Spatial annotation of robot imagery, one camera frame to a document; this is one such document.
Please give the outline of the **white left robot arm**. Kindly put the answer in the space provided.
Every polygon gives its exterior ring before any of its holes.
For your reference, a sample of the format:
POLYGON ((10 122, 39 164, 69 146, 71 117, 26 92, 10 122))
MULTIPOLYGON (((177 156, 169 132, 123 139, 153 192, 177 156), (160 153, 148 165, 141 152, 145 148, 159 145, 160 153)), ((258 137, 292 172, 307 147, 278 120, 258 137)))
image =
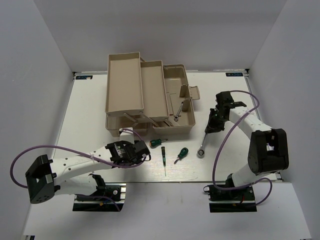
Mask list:
POLYGON ((95 171, 130 169, 151 159, 143 140, 121 138, 89 153, 75 151, 74 156, 50 159, 38 156, 25 173, 29 200, 40 204, 55 195, 85 195, 99 200, 106 187, 95 171))

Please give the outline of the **beige plastic toolbox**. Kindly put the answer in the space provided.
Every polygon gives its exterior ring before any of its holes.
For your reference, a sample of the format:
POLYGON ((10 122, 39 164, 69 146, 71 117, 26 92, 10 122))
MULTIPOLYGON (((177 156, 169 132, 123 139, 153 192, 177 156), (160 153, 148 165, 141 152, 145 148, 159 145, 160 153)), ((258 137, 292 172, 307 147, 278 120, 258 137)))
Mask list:
POLYGON ((153 128, 163 136, 189 134, 196 124, 193 102, 199 99, 199 88, 189 85, 182 64, 145 61, 139 52, 108 56, 105 128, 114 137, 122 128, 140 133, 153 128))

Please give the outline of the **small combination wrench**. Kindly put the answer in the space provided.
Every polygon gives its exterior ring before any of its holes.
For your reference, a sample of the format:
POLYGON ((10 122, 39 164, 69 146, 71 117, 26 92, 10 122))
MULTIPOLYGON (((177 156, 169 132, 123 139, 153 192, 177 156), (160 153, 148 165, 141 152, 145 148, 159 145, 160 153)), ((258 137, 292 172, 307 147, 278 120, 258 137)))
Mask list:
POLYGON ((182 109, 183 109, 183 105, 184 105, 184 102, 182 101, 181 104, 180 104, 180 107, 179 107, 179 109, 178 109, 178 111, 177 111, 177 113, 176 113, 176 114, 174 115, 174 117, 173 117, 173 119, 174 119, 175 122, 177 122, 177 121, 179 120, 180 113, 181 113, 181 111, 182 111, 182 109))

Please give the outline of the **large ratchet wrench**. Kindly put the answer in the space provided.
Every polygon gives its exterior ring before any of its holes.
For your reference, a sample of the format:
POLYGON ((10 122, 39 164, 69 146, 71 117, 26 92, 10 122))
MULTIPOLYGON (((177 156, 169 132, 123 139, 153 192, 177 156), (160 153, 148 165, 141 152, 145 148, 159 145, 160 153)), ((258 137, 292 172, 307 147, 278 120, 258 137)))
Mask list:
POLYGON ((205 156, 205 141, 207 138, 207 133, 204 134, 201 145, 199 147, 199 149, 197 150, 197 157, 198 158, 203 158, 205 156))

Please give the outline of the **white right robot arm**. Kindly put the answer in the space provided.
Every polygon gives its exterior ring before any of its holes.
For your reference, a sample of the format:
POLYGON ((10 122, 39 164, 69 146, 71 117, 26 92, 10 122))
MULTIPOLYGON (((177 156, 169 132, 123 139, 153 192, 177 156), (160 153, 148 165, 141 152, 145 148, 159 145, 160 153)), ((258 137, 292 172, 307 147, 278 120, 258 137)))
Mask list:
POLYGON ((242 101, 234 101, 232 91, 216 94, 216 106, 210 109, 206 134, 224 131, 225 123, 233 126, 224 137, 213 162, 212 180, 216 179, 216 168, 220 154, 235 128, 239 128, 249 139, 247 163, 230 174, 225 187, 226 195, 236 200, 244 188, 265 179, 266 176, 289 167, 287 133, 282 128, 273 128, 259 120, 242 101))

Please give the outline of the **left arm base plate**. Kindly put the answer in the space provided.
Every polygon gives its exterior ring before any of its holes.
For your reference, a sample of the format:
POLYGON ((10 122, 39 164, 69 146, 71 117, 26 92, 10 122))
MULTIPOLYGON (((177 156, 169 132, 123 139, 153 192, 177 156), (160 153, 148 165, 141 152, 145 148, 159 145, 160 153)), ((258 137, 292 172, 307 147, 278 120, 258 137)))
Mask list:
POLYGON ((120 212, 126 199, 125 183, 106 183, 91 195, 77 194, 73 212, 120 212))

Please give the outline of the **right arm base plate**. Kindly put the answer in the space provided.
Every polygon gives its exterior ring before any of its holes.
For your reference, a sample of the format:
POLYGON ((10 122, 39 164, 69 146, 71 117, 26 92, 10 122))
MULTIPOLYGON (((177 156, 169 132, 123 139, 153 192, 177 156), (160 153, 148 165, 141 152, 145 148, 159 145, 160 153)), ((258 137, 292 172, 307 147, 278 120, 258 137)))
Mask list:
POLYGON ((208 194, 211 213, 252 213, 257 212, 255 194, 252 187, 238 190, 219 190, 214 185, 206 185, 203 192, 208 194))

